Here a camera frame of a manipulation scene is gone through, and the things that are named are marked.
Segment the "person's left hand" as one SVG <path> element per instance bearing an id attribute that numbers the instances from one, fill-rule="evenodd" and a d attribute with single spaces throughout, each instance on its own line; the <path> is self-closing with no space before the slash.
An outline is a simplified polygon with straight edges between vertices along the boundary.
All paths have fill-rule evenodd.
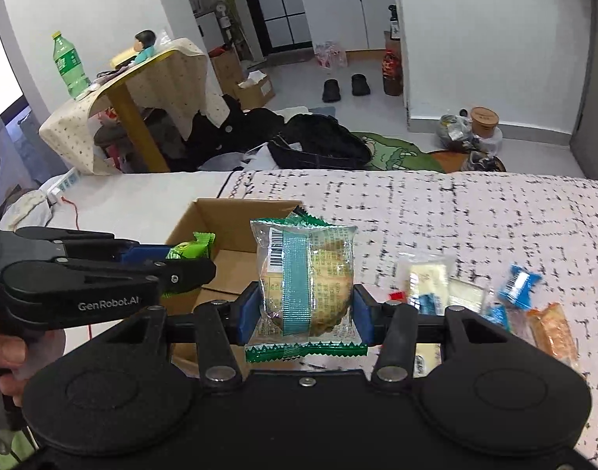
<path id="1" fill-rule="evenodd" d="M 28 380 L 61 358 L 65 343 L 66 335 L 62 330 L 47 331 L 31 345 L 20 337 L 0 334 L 0 369 L 10 370 L 10 374 L 0 376 L 2 395 L 10 397 L 16 406 L 22 406 Z"/>

